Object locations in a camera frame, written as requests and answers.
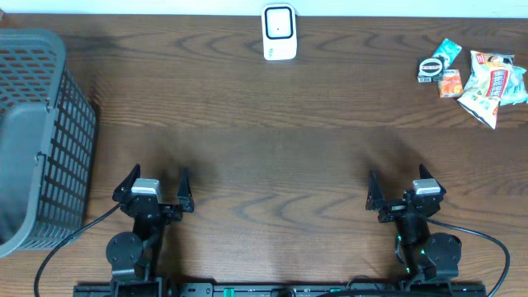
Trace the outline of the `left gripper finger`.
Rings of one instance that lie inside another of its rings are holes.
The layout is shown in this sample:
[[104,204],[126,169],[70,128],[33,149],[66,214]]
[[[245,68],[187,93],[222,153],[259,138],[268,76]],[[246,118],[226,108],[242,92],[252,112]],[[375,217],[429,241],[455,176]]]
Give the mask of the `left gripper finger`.
[[115,202],[128,202],[132,196],[132,187],[140,178],[140,165],[137,163],[129,175],[113,191],[112,200]]
[[191,186],[189,182],[189,172],[185,168],[182,176],[179,188],[177,191],[177,199],[182,212],[193,213],[195,209],[195,202],[191,194]]

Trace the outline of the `orange small box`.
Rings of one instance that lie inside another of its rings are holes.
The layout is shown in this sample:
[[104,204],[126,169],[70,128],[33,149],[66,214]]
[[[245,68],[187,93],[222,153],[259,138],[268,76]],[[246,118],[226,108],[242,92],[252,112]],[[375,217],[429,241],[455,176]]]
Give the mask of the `orange small box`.
[[464,92],[458,69],[445,70],[437,86],[440,98],[456,98]]

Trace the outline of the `dark green round-label packet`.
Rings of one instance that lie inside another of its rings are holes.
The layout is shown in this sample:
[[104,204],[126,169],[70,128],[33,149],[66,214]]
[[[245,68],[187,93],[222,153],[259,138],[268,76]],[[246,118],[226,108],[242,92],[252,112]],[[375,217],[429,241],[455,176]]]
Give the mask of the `dark green round-label packet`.
[[444,70],[442,57],[420,59],[417,66],[417,81],[419,83],[438,82],[443,78]]

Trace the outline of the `yellow snack bag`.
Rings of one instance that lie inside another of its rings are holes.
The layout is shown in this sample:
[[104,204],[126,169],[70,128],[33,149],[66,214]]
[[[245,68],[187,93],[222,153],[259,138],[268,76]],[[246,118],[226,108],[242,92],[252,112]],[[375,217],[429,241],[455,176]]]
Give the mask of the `yellow snack bag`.
[[470,51],[471,74],[457,103],[491,129],[496,128],[498,107],[513,74],[513,54]]

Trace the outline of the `teal snack packet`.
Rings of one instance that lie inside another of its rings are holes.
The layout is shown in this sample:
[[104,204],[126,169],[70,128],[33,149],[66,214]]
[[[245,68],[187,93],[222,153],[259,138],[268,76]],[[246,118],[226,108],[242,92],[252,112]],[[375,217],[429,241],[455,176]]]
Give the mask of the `teal snack packet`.
[[527,91],[523,80],[526,70],[522,67],[513,66],[507,86],[502,94],[501,106],[527,103]]

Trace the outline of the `light teal small packet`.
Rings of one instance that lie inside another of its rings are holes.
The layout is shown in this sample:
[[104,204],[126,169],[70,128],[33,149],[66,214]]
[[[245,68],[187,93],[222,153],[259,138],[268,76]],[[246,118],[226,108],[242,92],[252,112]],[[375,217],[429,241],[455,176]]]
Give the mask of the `light teal small packet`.
[[445,38],[433,53],[432,57],[440,59],[443,62],[444,69],[448,69],[461,51],[462,47],[460,45]]

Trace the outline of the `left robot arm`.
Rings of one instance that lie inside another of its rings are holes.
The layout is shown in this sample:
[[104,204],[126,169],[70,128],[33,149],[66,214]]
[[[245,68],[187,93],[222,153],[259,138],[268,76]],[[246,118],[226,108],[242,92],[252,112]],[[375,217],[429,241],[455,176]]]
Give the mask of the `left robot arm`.
[[118,233],[106,246],[106,258],[111,264],[111,296],[163,297],[179,294],[171,280],[157,275],[157,266],[165,228],[181,221],[185,213],[195,209],[187,170],[181,176],[178,202],[166,204],[161,199],[160,181],[142,178],[138,164],[114,190],[112,200],[134,220],[134,226],[130,232]]

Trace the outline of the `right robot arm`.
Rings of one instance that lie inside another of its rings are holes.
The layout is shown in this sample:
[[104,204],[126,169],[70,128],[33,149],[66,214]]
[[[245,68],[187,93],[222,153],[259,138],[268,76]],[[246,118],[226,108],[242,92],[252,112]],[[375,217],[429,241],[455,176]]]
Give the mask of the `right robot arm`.
[[394,250],[408,270],[408,278],[400,281],[403,290],[447,284],[459,275],[460,239],[448,233],[431,233],[427,222],[441,209],[445,193],[446,189],[421,164],[412,188],[400,199],[387,200],[377,176],[369,172],[365,208],[376,211],[381,224],[396,226]]

